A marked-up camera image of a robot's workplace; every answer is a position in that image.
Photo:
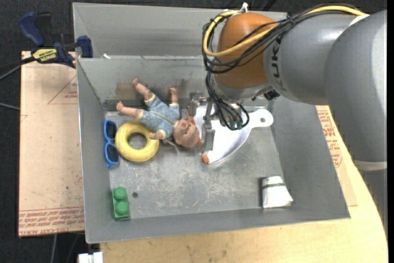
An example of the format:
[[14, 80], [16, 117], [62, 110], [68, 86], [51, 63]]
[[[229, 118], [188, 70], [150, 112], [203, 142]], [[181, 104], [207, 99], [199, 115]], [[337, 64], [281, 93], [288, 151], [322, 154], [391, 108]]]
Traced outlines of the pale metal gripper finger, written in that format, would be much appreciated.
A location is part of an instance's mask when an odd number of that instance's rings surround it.
[[188, 104], [188, 115], [192, 118], [195, 117], [197, 107], [199, 105], [199, 95], [197, 92], [190, 93], [190, 102]]
[[208, 152], [214, 146], [215, 130], [211, 122], [204, 122], [202, 125], [202, 148], [203, 152]]

